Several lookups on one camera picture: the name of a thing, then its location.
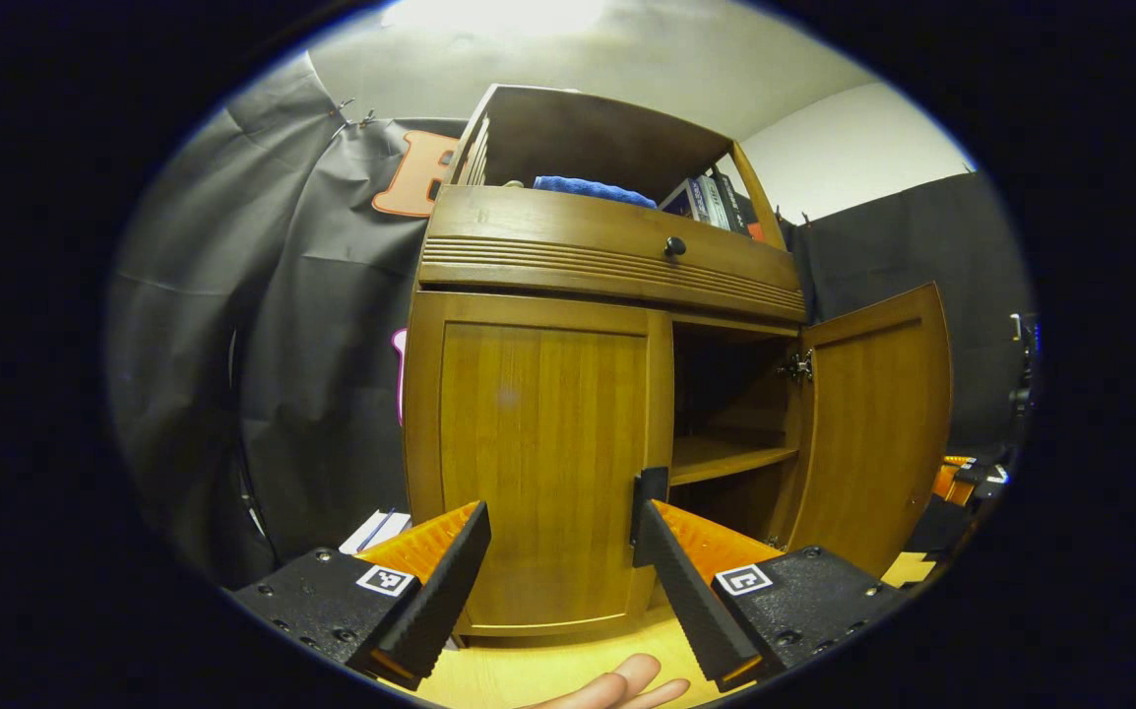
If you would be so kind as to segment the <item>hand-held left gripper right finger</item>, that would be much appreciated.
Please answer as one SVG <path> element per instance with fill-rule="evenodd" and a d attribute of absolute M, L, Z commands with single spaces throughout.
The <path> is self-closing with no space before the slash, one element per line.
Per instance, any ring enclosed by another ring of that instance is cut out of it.
<path fill-rule="evenodd" d="M 828 548 L 780 552 L 657 499 L 637 508 L 635 562 L 657 570 L 700 672 L 722 692 L 832 654 L 909 600 Z"/>

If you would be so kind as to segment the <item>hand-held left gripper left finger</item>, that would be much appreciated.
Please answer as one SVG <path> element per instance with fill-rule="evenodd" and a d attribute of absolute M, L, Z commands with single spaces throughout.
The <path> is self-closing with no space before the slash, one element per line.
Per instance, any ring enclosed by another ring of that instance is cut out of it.
<path fill-rule="evenodd" d="M 473 501 L 357 553 L 314 548 L 233 597 L 315 654 L 415 690 L 454 634 L 491 539 L 488 506 Z"/>

